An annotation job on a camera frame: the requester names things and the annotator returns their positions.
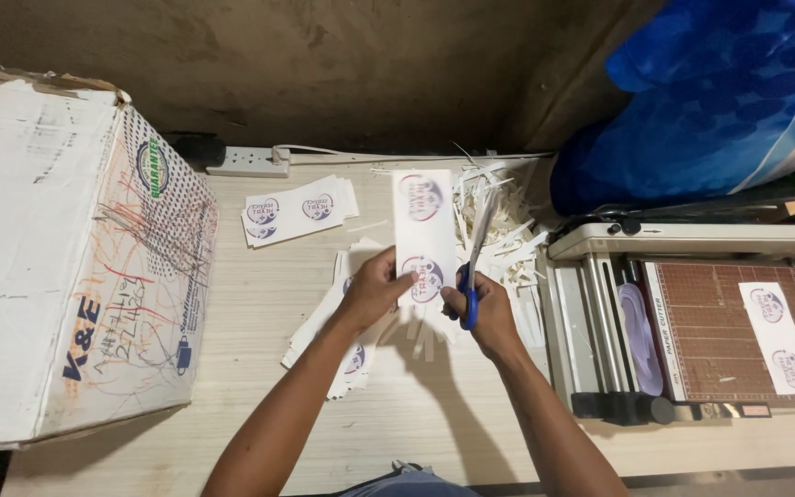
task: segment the wooden desk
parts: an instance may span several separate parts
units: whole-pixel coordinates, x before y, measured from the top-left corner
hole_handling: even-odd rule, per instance
[[[239,218],[245,196],[333,173],[354,183],[360,218],[247,249]],[[360,236],[393,242],[390,178],[370,174],[368,165],[207,181],[220,203],[220,227],[192,405],[15,454],[4,496],[198,495],[220,451],[283,375],[288,338],[330,286],[337,250]],[[346,232],[380,220],[390,222]],[[398,331],[376,350],[368,389],[327,402],[284,494],[344,489],[388,472],[393,459],[431,464],[459,484],[536,480],[498,375],[471,337],[438,349],[434,363],[407,360],[411,347]],[[622,476],[795,466],[795,416],[584,426]]]

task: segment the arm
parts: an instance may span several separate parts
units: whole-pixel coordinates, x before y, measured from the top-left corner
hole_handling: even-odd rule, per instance
[[[472,335],[502,376],[542,490],[555,496],[627,495],[612,466],[526,352],[505,289],[479,272],[474,278],[479,302]],[[465,313],[465,297],[458,290],[444,288],[442,296],[446,305]]]
[[[412,273],[392,280],[394,261],[391,247],[360,267],[337,311],[232,437],[207,479],[203,497],[281,492],[348,347],[417,278]]]

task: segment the cardboard box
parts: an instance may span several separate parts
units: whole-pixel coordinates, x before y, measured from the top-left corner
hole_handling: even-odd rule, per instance
[[[216,223],[127,94],[0,73],[0,448],[191,400]]]

